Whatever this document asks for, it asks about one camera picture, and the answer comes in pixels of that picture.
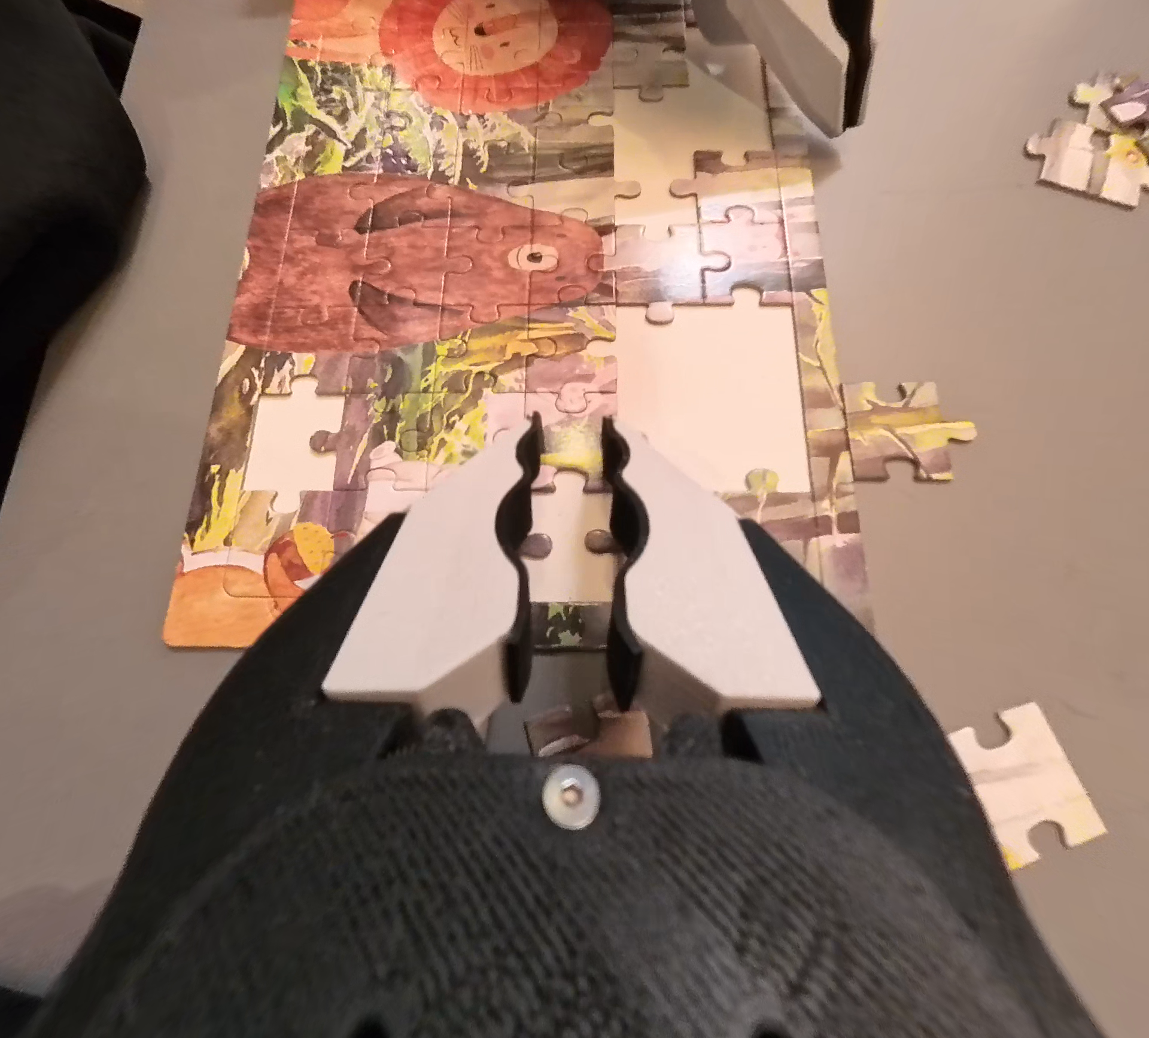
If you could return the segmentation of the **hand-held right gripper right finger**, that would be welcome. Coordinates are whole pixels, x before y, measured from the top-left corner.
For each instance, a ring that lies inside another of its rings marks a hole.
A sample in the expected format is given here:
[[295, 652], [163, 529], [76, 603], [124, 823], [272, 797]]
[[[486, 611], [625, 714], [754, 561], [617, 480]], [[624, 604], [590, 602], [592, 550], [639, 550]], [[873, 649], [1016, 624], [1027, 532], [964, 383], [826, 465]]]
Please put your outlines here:
[[653, 721], [819, 706], [752, 547], [759, 525], [613, 417], [601, 450], [618, 551], [607, 632], [615, 702]]

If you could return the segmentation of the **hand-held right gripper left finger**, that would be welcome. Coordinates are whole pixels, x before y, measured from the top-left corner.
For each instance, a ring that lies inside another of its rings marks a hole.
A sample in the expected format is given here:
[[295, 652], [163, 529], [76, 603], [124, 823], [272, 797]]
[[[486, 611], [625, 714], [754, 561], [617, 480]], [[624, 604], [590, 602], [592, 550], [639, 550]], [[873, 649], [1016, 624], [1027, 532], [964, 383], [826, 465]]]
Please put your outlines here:
[[326, 673], [335, 701], [490, 718], [533, 672], [529, 574], [539, 414], [438, 480], [402, 517]]

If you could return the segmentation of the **partly assembled jigsaw puzzle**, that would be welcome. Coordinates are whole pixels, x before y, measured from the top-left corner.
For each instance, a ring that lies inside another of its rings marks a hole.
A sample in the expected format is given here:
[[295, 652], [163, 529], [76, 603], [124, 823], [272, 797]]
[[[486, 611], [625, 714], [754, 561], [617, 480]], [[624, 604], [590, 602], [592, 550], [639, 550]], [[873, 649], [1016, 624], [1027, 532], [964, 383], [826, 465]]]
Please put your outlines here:
[[165, 643], [248, 646], [533, 415], [546, 643], [611, 596], [608, 415], [866, 615], [806, 144], [692, 0], [295, 0]]

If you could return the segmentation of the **green grey jigsaw piece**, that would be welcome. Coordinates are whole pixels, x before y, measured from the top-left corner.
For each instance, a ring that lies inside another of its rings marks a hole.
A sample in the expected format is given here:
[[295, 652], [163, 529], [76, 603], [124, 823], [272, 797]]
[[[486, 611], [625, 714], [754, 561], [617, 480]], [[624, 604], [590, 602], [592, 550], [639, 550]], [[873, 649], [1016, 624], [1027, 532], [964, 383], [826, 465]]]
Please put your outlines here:
[[885, 400], [875, 383], [840, 386], [854, 478], [880, 482], [893, 463], [910, 465], [915, 480], [951, 482], [952, 445], [977, 439], [976, 425], [941, 411], [936, 383], [900, 383], [898, 397]]

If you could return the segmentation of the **white jigsaw piece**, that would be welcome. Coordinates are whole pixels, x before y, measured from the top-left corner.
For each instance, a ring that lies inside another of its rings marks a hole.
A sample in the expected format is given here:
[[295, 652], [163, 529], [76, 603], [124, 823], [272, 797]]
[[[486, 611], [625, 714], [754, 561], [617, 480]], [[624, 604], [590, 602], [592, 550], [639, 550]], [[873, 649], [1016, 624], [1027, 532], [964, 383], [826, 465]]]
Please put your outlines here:
[[971, 727], [947, 738], [1007, 868], [1018, 872], [1040, 860], [1031, 840], [1040, 825], [1054, 828], [1066, 848], [1105, 836], [1109, 830], [1040, 704], [1030, 701], [997, 716], [1007, 737], [996, 746], [987, 746]]

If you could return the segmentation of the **person's dark clothing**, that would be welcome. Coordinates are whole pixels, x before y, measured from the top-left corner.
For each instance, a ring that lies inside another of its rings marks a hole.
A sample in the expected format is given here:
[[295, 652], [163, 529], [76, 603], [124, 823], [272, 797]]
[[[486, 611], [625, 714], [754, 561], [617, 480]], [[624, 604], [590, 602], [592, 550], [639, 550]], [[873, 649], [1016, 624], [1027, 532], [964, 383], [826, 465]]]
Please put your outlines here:
[[146, 160], [121, 96], [140, 19], [1, 0], [1, 494], [57, 335], [120, 258]]

